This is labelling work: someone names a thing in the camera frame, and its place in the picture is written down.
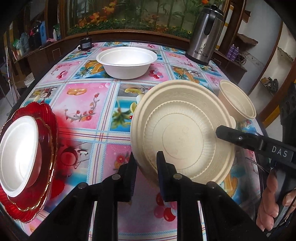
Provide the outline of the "person's right hand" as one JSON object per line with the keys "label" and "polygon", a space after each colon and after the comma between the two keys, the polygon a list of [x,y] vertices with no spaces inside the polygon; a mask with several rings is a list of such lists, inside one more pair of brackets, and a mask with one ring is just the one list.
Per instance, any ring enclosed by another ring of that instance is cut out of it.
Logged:
{"label": "person's right hand", "polygon": [[272,169],[267,177],[266,188],[262,193],[261,202],[258,208],[256,225],[262,230],[272,230],[274,218],[279,214],[279,206],[275,200],[275,193],[278,189],[276,171]]}

